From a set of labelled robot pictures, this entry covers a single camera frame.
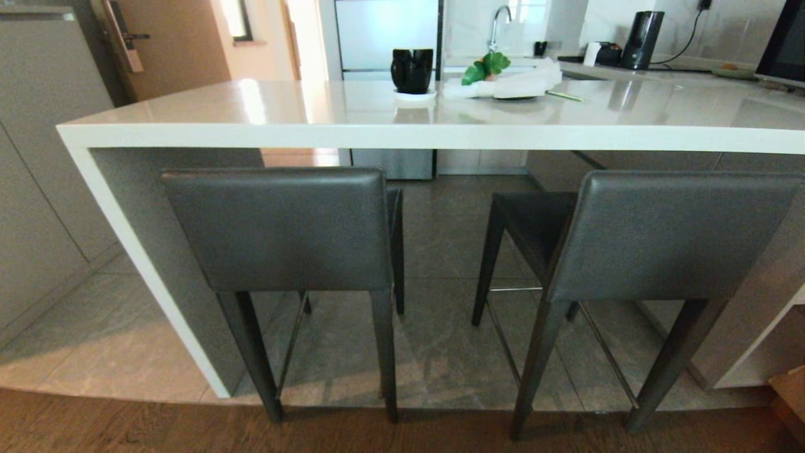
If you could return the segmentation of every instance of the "kitchen island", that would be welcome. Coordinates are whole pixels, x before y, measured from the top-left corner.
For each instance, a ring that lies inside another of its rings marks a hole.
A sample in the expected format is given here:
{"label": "kitchen island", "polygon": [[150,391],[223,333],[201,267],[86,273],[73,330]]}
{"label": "kitchen island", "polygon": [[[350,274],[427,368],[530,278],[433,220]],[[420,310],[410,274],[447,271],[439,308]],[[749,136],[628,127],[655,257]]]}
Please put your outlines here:
{"label": "kitchen island", "polygon": [[[233,81],[82,118],[59,132],[171,324],[216,394],[226,397],[243,365],[157,181],[163,169],[260,167],[260,148],[805,156],[802,98],[754,86],[629,84],[627,91],[618,81],[556,87],[582,102],[440,93],[430,104],[401,106],[387,82]],[[798,199],[694,358],[705,385],[728,375],[790,308],[805,282],[803,226],[805,200]]]}

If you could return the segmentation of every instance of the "door handle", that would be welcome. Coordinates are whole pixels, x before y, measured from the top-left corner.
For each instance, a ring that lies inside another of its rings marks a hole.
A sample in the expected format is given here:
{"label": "door handle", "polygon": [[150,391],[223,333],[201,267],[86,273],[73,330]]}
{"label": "door handle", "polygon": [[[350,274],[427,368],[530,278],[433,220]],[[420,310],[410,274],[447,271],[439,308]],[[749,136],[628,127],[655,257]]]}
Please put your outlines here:
{"label": "door handle", "polygon": [[132,73],[141,73],[143,71],[140,55],[134,47],[135,39],[150,39],[151,35],[147,33],[132,34],[129,33],[129,28],[126,21],[123,19],[123,13],[120,10],[120,4],[112,0],[103,0],[103,9],[106,13],[106,18],[109,20],[109,25],[112,28],[112,35],[114,40],[123,52],[124,61],[127,68]]}

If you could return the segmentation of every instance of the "gray tile floor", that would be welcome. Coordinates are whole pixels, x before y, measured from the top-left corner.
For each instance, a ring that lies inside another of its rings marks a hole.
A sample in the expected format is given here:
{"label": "gray tile floor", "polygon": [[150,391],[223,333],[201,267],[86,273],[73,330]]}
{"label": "gray tile floor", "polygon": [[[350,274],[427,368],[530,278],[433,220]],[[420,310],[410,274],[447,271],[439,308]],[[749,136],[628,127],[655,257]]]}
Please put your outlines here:
{"label": "gray tile floor", "polygon": [[[535,187],[525,177],[441,177],[405,190],[406,314],[395,320],[402,407],[511,409],[517,388],[485,316],[469,322],[493,191]],[[495,285],[532,285],[506,240]],[[525,359],[538,299],[495,293],[492,303],[519,364]],[[269,355],[279,364],[296,295],[259,294]],[[378,367],[364,293],[313,293],[283,402],[380,406]],[[589,306],[634,391],[662,340],[631,303]],[[152,401],[259,404],[248,376],[219,400],[184,350],[127,256],[119,256],[0,349],[0,386]],[[687,373],[661,409],[767,405],[768,388],[705,392]],[[566,323],[535,398],[536,410],[627,410],[629,402],[582,317]]]}

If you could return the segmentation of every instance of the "white napkin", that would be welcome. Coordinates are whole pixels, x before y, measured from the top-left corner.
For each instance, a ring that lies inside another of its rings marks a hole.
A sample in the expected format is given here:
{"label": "white napkin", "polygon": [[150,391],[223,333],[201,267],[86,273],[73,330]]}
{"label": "white napkin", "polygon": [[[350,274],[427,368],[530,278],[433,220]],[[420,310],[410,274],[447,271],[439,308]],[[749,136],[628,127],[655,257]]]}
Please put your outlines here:
{"label": "white napkin", "polygon": [[544,96],[545,92],[562,81],[559,63],[550,58],[536,60],[533,71],[506,75],[503,70],[495,81],[477,81],[462,85],[460,79],[448,81],[444,86],[446,98],[532,98]]}

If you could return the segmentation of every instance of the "wooden floor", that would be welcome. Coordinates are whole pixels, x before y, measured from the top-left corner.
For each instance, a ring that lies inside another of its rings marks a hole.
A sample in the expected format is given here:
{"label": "wooden floor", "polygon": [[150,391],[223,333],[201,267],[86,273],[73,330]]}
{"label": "wooden floor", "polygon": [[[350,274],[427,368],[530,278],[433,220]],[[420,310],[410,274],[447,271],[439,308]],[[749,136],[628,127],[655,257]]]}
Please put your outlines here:
{"label": "wooden floor", "polygon": [[524,440],[503,411],[288,408],[64,397],[0,389],[0,451],[757,451],[802,452],[766,408],[655,414],[637,435],[624,414],[536,413]]}

